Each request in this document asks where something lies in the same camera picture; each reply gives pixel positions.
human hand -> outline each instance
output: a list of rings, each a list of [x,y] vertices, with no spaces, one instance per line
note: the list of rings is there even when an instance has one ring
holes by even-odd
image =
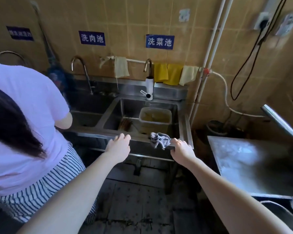
[[[172,158],[180,165],[186,167],[189,162],[196,159],[193,149],[185,141],[173,138],[171,143],[175,146],[175,151],[171,150],[170,154],[172,155]]]
[[[130,139],[130,135],[125,136],[123,133],[115,136],[114,140],[110,139],[108,142],[105,153],[108,153],[116,163],[125,161],[130,152]]]

cloth rag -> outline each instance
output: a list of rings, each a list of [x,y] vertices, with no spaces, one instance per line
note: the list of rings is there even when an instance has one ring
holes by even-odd
[[[157,146],[160,144],[162,149],[164,150],[168,145],[170,145],[170,137],[163,133],[151,133],[151,144],[156,149]]]
[[[129,76],[127,59],[125,57],[115,57],[114,70],[116,78]]]
[[[199,67],[197,66],[187,66],[185,65],[182,69],[179,84],[184,86],[186,83],[195,81],[197,71]]]
[[[181,71],[183,69],[183,65],[179,64],[168,64],[168,80],[164,80],[163,83],[168,85],[178,85],[180,81]]]
[[[168,80],[167,63],[154,63],[154,82]]]

white towel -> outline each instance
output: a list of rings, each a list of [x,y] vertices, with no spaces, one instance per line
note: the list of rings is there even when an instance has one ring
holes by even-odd
[[[127,59],[125,57],[115,57],[114,70],[116,78],[129,76]]]
[[[182,69],[179,84],[184,86],[188,82],[195,81],[197,71],[199,67],[197,66],[187,66],[185,65]]]

long black hair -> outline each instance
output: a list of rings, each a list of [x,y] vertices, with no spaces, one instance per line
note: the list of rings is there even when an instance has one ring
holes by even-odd
[[[34,157],[45,157],[42,144],[34,137],[16,102],[0,90],[0,142]]]

sticker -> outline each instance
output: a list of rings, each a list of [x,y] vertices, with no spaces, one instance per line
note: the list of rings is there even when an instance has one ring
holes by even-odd
[[[190,19],[190,9],[182,9],[179,11],[179,22],[188,22]]]
[[[159,48],[172,50],[175,36],[172,35],[146,35],[146,48]]]
[[[28,28],[7,26],[7,29],[12,39],[34,41]]]
[[[100,45],[105,46],[104,33],[90,32],[90,31],[78,31],[80,42],[82,44]]]

